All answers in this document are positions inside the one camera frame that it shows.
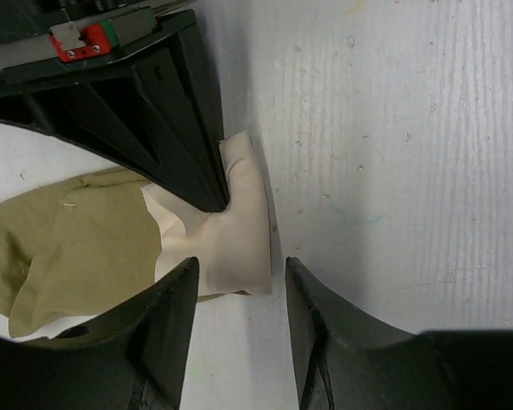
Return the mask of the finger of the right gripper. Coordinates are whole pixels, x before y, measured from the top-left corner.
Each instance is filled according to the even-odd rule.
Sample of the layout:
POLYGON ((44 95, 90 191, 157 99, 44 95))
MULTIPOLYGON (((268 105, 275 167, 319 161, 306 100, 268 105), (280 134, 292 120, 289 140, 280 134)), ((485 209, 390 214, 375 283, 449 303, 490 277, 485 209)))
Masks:
POLYGON ((39 63, 0 82, 0 123, 49 135, 144 175, 204 212, 229 202, 221 102, 192 9, 160 42, 120 61, 39 63))

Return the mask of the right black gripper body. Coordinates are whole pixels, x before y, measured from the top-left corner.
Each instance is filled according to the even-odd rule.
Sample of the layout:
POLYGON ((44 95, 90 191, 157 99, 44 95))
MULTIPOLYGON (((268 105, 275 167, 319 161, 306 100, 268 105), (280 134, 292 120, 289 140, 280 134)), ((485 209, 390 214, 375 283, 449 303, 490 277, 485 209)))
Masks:
POLYGON ((0 1, 0 82, 39 76, 39 63, 79 66, 138 54, 170 35, 187 1, 0 1))

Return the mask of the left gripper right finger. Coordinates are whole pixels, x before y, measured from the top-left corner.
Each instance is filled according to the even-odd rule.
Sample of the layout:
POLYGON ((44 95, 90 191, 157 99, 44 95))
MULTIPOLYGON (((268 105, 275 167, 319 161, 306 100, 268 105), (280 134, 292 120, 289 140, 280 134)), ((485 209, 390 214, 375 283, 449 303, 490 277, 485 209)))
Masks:
POLYGON ((376 319, 286 260, 302 409, 513 409, 513 331, 425 331, 376 319))

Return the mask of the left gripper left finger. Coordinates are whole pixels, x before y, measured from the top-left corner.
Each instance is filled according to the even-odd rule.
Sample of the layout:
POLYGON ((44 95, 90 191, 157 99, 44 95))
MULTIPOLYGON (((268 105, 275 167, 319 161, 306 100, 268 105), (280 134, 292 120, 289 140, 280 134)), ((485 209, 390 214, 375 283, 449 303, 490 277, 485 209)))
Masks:
POLYGON ((198 278, 188 258, 53 339, 0 338, 0 409, 179 408, 198 278))

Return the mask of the khaki underwear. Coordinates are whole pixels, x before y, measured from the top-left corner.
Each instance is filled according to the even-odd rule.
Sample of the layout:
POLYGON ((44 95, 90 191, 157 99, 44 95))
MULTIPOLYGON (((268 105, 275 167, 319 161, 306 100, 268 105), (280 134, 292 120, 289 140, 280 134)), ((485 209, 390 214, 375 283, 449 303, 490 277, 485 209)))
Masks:
POLYGON ((0 202, 0 337, 57 337, 189 257, 202 299, 270 292, 268 206, 253 145, 241 132, 220 152, 230 191, 220 213, 121 167, 0 202))

